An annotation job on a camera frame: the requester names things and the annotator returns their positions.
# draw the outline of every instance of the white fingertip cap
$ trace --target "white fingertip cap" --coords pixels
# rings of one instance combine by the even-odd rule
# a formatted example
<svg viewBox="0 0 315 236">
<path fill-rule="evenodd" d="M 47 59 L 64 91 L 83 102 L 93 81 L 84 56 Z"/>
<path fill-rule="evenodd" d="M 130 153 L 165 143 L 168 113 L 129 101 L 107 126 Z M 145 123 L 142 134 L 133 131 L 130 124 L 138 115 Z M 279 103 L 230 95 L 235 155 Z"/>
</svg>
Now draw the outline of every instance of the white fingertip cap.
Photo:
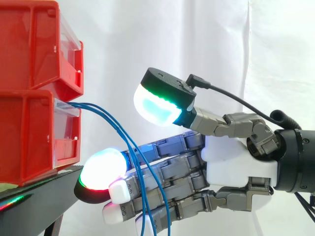
<svg viewBox="0 0 315 236">
<path fill-rule="evenodd" d="M 137 235 L 141 236 L 141 230 L 142 230 L 142 216 L 140 216 L 136 220 L 136 229 L 137 229 Z M 144 228 L 144 234 L 143 236 L 154 236 L 152 224 L 150 221 L 149 216 L 146 214 L 146 222 L 145 222 L 145 228 Z"/>
<path fill-rule="evenodd" d="M 109 185 L 108 191 L 114 204 L 123 204 L 131 200 L 127 183 L 123 179 Z"/>
<path fill-rule="evenodd" d="M 124 221 L 120 205 L 109 203 L 103 208 L 103 219 L 106 224 L 114 225 Z"/>
</svg>

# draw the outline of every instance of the white backdrop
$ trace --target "white backdrop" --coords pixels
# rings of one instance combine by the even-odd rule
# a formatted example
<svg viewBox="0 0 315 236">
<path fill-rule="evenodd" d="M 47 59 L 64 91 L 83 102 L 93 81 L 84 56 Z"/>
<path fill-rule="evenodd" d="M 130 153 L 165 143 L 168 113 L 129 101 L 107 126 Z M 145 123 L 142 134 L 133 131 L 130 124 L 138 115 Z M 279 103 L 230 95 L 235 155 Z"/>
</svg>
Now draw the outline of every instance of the white backdrop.
<svg viewBox="0 0 315 236">
<path fill-rule="evenodd" d="M 85 90 L 78 101 L 108 110 L 139 145 L 183 132 L 177 126 L 154 126 L 136 112 L 133 93 L 148 67 L 183 80 L 194 73 L 239 96 L 245 89 L 245 99 L 260 110 L 282 109 L 304 129 L 315 129 L 311 0 L 254 0 L 250 6 L 248 0 L 58 2 L 84 43 Z M 214 91 L 196 91 L 199 107 L 218 115 L 241 110 Z M 107 147 L 126 149 L 101 118 L 83 112 L 80 164 Z M 60 235 L 136 235 L 133 220 L 105 225 L 103 206 L 78 201 L 64 214 Z M 295 236 L 311 235 L 314 229 L 294 196 L 276 192 L 256 213 L 200 213 L 173 223 L 172 235 Z"/>
</svg>

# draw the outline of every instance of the black table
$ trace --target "black table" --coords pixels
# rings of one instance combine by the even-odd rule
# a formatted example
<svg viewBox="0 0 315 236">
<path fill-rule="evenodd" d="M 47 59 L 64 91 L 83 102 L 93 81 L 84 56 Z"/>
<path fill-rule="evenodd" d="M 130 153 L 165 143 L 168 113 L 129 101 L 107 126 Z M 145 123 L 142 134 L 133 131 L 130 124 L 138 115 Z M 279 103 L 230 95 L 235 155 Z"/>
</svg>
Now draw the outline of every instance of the black table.
<svg viewBox="0 0 315 236">
<path fill-rule="evenodd" d="M 73 188 L 82 168 L 71 166 L 62 174 L 1 192 L 0 206 L 18 200 L 0 210 L 0 236 L 38 236 L 43 231 L 57 236 L 63 213 L 78 200 Z"/>
</svg>

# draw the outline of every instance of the led light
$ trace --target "led light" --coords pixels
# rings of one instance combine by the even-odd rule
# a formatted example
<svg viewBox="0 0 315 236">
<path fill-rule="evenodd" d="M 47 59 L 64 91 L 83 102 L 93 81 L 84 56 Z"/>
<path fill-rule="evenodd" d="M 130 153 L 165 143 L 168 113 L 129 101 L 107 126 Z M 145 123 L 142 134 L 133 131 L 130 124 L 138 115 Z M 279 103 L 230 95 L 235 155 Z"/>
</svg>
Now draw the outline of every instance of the led light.
<svg viewBox="0 0 315 236">
<path fill-rule="evenodd" d="M 21 200 L 23 200 L 23 198 L 24 198 L 24 196 L 20 196 L 20 197 L 13 199 L 13 200 L 4 202 L 3 204 L 0 205 L 0 211 L 8 208 L 9 206 L 12 206 L 13 204 L 15 204 Z"/>
<path fill-rule="evenodd" d="M 107 148 L 91 156 L 80 174 L 80 183 L 91 190 L 106 190 L 127 171 L 124 156 L 114 148 Z"/>
<path fill-rule="evenodd" d="M 172 124 L 182 112 L 175 104 L 152 94 L 142 85 L 138 86 L 133 102 L 144 119 L 159 126 Z"/>
</svg>

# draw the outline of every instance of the blue wire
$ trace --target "blue wire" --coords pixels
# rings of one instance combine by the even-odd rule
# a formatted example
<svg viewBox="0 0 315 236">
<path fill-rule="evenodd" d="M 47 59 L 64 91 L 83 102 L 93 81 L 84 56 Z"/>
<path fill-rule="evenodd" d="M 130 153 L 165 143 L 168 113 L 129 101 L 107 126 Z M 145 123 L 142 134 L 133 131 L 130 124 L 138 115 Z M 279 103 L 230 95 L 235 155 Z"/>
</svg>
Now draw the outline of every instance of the blue wire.
<svg viewBox="0 0 315 236">
<path fill-rule="evenodd" d="M 143 218 L 142 218 L 141 236 L 143 236 L 144 228 L 145 228 L 145 205 L 147 206 L 148 215 L 149 215 L 149 218 L 150 218 L 150 221 L 151 221 L 151 225 L 153 227 L 154 235 L 156 236 L 157 235 L 156 234 L 156 229 L 155 229 L 155 226 L 154 226 L 154 221 L 153 221 L 151 210 L 150 210 L 150 205 L 148 203 L 148 198 L 147 198 L 147 194 L 146 194 L 146 190 L 145 190 L 145 184 L 144 184 L 144 179 L 143 179 L 143 174 L 142 174 L 142 170 L 141 170 L 141 167 L 140 167 L 140 163 L 139 163 L 139 161 L 138 161 L 138 159 L 136 157 L 136 154 L 135 154 L 134 150 L 132 149 L 132 147 L 130 146 L 128 140 L 126 139 L 125 135 L 122 133 L 121 129 L 119 129 L 117 127 L 117 125 L 115 123 L 113 123 L 104 113 L 101 113 L 100 111 L 98 111 L 98 110 L 96 110 L 96 109 L 94 109 L 92 107 L 89 107 L 89 106 L 87 106 L 86 104 L 83 104 L 83 103 L 82 104 L 80 104 L 80 103 L 69 103 L 69 104 L 73 105 L 74 107 L 78 107 L 78 108 L 82 108 L 82 109 L 85 109 L 85 110 L 89 110 L 89 111 L 92 111 L 92 112 L 100 115 L 118 132 L 120 137 L 126 142 L 126 144 L 128 146 L 128 149 L 129 149 L 129 152 L 131 154 L 132 162 L 133 162 L 133 164 L 135 166 L 135 169 L 137 171 L 137 174 L 139 176 L 140 188 L 141 188 L 141 192 L 142 192 Z"/>
<path fill-rule="evenodd" d="M 108 117 L 105 116 L 105 114 L 101 113 L 100 111 L 94 109 L 94 108 L 91 108 L 89 106 L 86 106 L 84 104 L 72 104 L 74 107 L 78 107 L 78 108 L 81 108 L 81 109 L 85 109 L 85 110 L 89 110 L 89 111 L 92 111 L 96 114 L 98 114 L 99 116 L 101 116 L 102 118 L 104 118 L 117 132 L 118 134 L 120 135 L 120 137 L 126 142 L 127 146 L 128 146 L 128 149 L 129 149 L 129 152 L 131 154 L 131 160 L 135 166 L 135 169 L 136 169 L 136 172 L 138 174 L 138 176 L 141 176 L 142 179 L 140 178 L 139 181 L 140 181 L 140 188 L 141 188 L 141 192 L 144 192 L 145 194 L 142 194 L 142 210 L 143 212 L 145 212 L 145 204 L 148 204 L 146 200 L 146 191 L 144 189 L 144 180 L 143 180 L 143 176 L 142 176 L 142 172 L 140 173 L 139 172 L 139 163 L 137 163 L 136 161 L 136 155 L 135 155 L 135 152 L 134 150 L 132 149 L 132 147 L 130 146 L 128 140 L 126 139 L 126 137 L 123 135 L 123 133 L 121 132 L 121 130 L 110 120 L 108 119 Z M 143 217 L 142 217 L 142 229 L 141 229 L 141 236 L 143 236 L 144 234 L 144 228 L 145 228 L 145 214 L 143 214 Z"/>
<path fill-rule="evenodd" d="M 129 138 L 129 140 L 131 141 L 131 143 L 135 146 L 135 148 L 137 149 L 137 151 L 140 153 L 142 159 L 145 161 L 145 163 L 148 166 L 148 169 L 150 170 L 150 172 L 152 173 L 152 176 L 154 177 L 154 179 L 157 182 L 157 185 L 159 187 L 159 189 L 161 190 L 161 194 L 163 196 L 163 200 L 165 202 L 165 208 L 166 208 L 166 214 L 167 214 L 167 235 L 171 236 L 171 217 L 170 217 L 170 213 L 169 213 L 169 206 L 168 206 L 168 200 L 166 198 L 166 194 L 163 190 L 163 187 L 158 179 L 158 177 L 156 176 L 156 174 L 154 173 L 154 171 L 152 170 L 148 160 L 145 158 L 145 156 L 143 155 L 142 151 L 140 150 L 140 148 L 137 146 L 137 144 L 132 140 L 132 138 L 128 135 L 128 133 L 124 130 L 124 128 L 119 124 L 119 122 L 111 115 L 109 114 L 106 110 L 104 110 L 103 108 L 101 108 L 98 105 L 95 105 L 93 103 L 82 103 L 84 105 L 88 105 L 88 106 L 93 106 L 98 108 L 99 110 L 101 110 L 102 112 L 104 112 L 105 114 L 107 114 L 117 125 L 118 127 L 124 132 L 124 134 Z"/>
</svg>

